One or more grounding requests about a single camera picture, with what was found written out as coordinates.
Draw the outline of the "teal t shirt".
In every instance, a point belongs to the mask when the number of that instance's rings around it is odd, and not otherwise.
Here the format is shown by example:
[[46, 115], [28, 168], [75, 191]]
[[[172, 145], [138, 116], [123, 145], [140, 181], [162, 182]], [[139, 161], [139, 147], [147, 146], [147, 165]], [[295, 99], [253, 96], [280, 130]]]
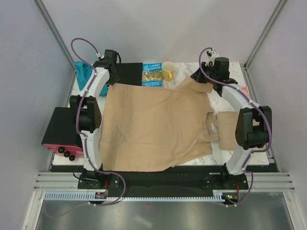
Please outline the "teal t shirt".
[[76, 80], [80, 90], [80, 96], [106, 96], [109, 73], [104, 68], [92, 68], [92, 66], [78, 61], [74, 63], [76, 68]]

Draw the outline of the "beige t shirt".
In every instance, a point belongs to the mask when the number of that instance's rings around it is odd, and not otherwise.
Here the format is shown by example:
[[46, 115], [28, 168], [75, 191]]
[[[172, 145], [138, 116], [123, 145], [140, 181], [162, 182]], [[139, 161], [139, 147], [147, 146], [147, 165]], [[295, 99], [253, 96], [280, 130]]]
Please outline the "beige t shirt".
[[114, 84], [104, 107], [103, 169], [160, 172], [212, 153], [211, 84], [186, 77], [176, 88]]

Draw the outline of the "black drawer organiser with pink fronts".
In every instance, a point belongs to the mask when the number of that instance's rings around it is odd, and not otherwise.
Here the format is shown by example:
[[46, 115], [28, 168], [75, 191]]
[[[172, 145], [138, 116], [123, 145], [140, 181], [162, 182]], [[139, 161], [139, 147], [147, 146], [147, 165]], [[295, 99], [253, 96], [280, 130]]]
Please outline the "black drawer organiser with pink fronts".
[[76, 132], [70, 108], [54, 109], [41, 145], [70, 161], [84, 157], [81, 137]]

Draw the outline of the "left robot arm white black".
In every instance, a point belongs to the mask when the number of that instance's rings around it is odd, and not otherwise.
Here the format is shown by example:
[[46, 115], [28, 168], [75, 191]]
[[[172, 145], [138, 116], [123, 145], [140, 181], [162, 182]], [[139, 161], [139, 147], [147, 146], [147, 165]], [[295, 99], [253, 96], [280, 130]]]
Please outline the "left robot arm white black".
[[118, 59], [107, 58], [104, 55], [93, 65], [85, 85], [78, 95], [70, 97], [70, 109], [75, 121], [75, 128], [82, 142], [84, 154], [83, 167], [94, 172], [89, 176], [89, 184], [101, 188], [105, 184], [105, 176], [100, 174], [102, 161], [99, 156], [99, 140], [101, 137], [102, 114], [97, 98], [104, 86], [114, 84], [118, 80], [116, 64]]

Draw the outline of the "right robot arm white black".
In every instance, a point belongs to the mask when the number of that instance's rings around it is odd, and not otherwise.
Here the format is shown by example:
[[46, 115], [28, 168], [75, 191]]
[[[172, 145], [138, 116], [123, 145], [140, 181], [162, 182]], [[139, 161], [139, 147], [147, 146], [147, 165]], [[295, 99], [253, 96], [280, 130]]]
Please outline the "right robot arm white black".
[[206, 66], [205, 62], [191, 75], [198, 84], [209, 83], [220, 97], [224, 98], [238, 112], [234, 131], [236, 148], [225, 164], [228, 172], [220, 176], [224, 188], [237, 183], [236, 175], [246, 173], [247, 163], [254, 153], [266, 152], [272, 143], [272, 109], [250, 99], [240, 89], [236, 80], [230, 78], [229, 66]]

